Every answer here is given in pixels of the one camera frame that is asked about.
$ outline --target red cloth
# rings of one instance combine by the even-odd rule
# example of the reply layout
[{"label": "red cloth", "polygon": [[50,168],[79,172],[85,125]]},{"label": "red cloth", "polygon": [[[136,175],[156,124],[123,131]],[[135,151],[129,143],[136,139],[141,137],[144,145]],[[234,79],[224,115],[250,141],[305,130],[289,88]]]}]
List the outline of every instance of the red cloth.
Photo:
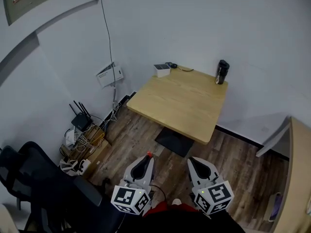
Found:
[{"label": "red cloth", "polygon": [[175,210],[175,211],[186,211],[186,212],[199,212],[196,209],[192,208],[191,206],[187,205],[187,204],[180,204],[180,205],[167,205],[166,201],[163,201],[161,203],[159,203],[155,208],[150,209],[145,215],[144,217],[148,216],[149,214],[152,213],[157,213],[157,212],[163,212],[163,211],[170,211],[170,210]]}]

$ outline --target black chair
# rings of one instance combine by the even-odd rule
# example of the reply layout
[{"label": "black chair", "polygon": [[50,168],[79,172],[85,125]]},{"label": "black chair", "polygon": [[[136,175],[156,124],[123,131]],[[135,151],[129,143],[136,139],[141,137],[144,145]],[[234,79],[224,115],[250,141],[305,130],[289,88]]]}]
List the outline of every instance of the black chair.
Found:
[{"label": "black chair", "polygon": [[115,232],[124,218],[107,195],[81,176],[65,174],[34,142],[18,152],[10,146],[1,151],[0,181],[17,198],[18,208],[21,201],[31,203],[43,232],[61,232],[64,220],[72,227],[68,232]]}]

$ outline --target black table base plate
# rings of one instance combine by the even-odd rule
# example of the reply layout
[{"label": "black table base plate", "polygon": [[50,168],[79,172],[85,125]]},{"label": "black table base plate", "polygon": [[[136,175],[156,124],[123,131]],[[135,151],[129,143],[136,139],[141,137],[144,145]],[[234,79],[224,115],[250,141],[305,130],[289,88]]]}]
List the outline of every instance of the black table base plate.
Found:
[{"label": "black table base plate", "polygon": [[194,143],[194,140],[165,127],[155,141],[182,157],[187,155]]}]

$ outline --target baseboard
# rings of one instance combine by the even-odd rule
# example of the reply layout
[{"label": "baseboard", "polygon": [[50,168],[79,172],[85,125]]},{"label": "baseboard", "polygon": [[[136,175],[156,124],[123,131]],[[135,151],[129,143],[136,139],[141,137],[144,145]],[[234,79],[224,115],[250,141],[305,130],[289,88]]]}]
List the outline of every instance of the baseboard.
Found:
[{"label": "baseboard", "polygon": [[[121,99],[120,104],[121,104],[121,105],[124,105],[124,103],[125,103],[127,100],[131,99],[135,94],[136,94],[136,92],[133,92],[130,96],[129,96],[129,95],[124,96],[123,99]],[[108,116],[104,119],[104,121],[107,121],[107,120],[111,117],[111,114],[112,114],[112,112],[110,112],[110,113],[108,114]],[[100,127],[100,128],[103,128],[103,126],[104,126],[104,122],[102,122],[102,123],[100,124],[99,127]]]},{"label": "baseboard", "polygon": [[[216,125],[215,129],[219,130],[219,131],[221,131],[221,132],[223,132],[225,134],[228,134],[228,135],[230,135],[232,137],[235,137],[235,138],[237,138],[237,139],[239,139],[241,141],[244,141],[244,142],[246,142],[248,144],[251,144],[251,145],[255,146],[256,148],[259,148],[259,149],[263,148],[263,145],[261,145],[261,144],[259,144],[257,142],[254,142],[254,141],[252,141],[252,140],[250,140],[250,139],[248,139],[248,138],[246,138],[244,136],[241,136],[239,134],[233,133],[232,131],[224,129],[224,128],[218,126],[218,125]],[[271,153],[271,154],[273,154],[273,155],[275,155],[275,156],[277,156],[277,157],[279,157],[279,158],[281,158],[281,159],[283,159],[285,161],[289,161],[290,160],[287,156],[284,156],[283,154],[280,154],[280,153],[278,153],[278,152],[276,152],[276,151],[274,151],[272,149],[269,150],[269,153]]]}]

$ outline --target black and white marker cube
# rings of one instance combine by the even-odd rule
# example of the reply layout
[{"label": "black and white marker cube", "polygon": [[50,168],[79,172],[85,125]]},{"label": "black and white marker cube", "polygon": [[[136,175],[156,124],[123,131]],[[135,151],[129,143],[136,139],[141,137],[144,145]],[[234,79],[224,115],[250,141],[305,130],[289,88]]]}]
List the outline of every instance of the black and white marker cube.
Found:
[{"label": "black and white marker cube", "polygon": [[228,208],[233,198],[231,186],[225,181],[199,189],[194,201],[206,215],[209,215]]},{"label": "black and white marker cube", "polygon": [[115,186],[111,203],[121,212],[144,215],[151,207],[146,190]]}]

